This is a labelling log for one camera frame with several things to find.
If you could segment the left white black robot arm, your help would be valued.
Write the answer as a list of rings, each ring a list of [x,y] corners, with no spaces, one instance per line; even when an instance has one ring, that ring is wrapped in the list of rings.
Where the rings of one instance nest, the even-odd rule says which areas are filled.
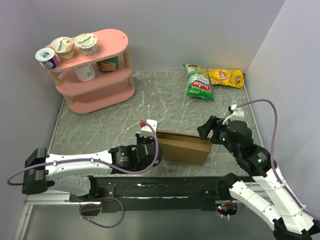
[[[56,190],[94,201],[99,195],[95,175],[137,175],[161,162],[163,149],[153,137],[135,137],[136,144],[89,154],[49,154],[46,148],[37,148],[24,162],[22,193]]]

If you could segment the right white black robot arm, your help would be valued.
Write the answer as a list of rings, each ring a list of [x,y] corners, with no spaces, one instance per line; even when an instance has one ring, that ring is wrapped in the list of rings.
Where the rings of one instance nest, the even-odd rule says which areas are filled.
[[[210,142],[223,145],[237,164],[265,191],[269,201],[254,192],[235,174],[229,173],[219,181],[218,193],[223,199],[236,199],[258,215],[271,228],[277,240],[310,240],[320,232],[320,222],[304,212],[301,204],[288,193],[288,185],[278,167],[272,168],[271,155],[254,143],[247,123],[211,116],[197,128],[200,139],[212,133]]]

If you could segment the brown cardboard box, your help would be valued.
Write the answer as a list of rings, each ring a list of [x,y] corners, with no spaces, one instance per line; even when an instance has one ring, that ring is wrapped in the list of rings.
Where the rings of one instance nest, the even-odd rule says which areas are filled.
[[[203,166],[211,152],[212,143],[209,139],[161,129],[156,133],[165,161]]]

